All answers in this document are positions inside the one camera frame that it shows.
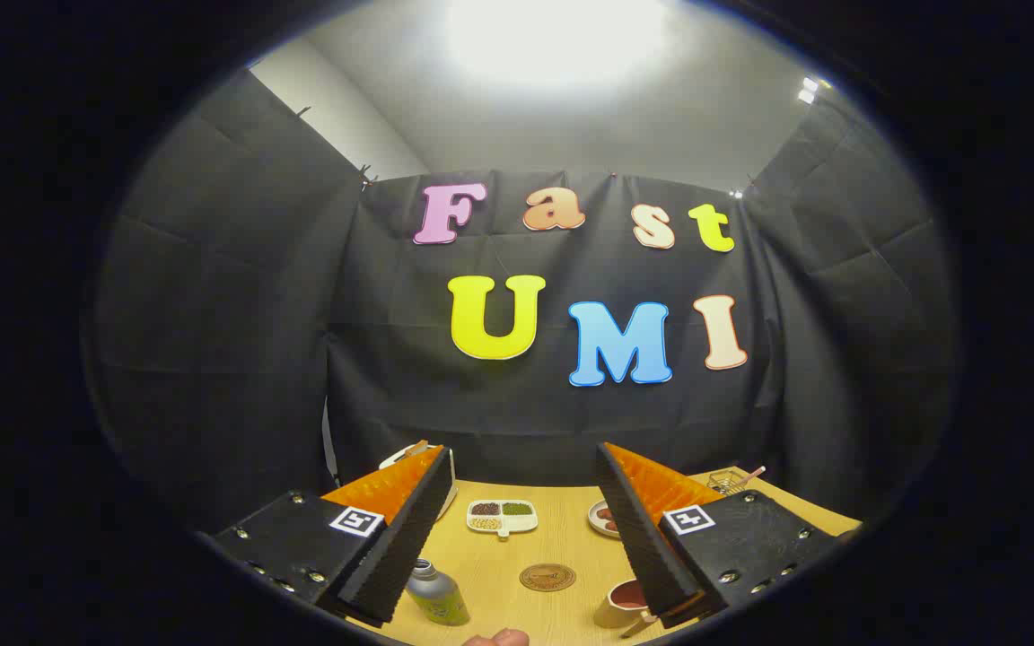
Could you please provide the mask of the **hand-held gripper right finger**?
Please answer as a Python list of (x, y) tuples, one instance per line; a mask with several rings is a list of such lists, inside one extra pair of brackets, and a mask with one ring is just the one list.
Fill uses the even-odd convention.
[(772, 596), (841, 545), (763, 492), (723, 495), (632, 450), (596, 449), (598, 487), (665, 628)]

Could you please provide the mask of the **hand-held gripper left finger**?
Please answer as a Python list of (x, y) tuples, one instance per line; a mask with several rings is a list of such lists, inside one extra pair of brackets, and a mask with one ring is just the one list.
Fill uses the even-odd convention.
[(214, 533), (217, 552), (280, 596), (379, 628), (454, 484), (451, 450), (428, 445), (321, 496), (279, 495)]

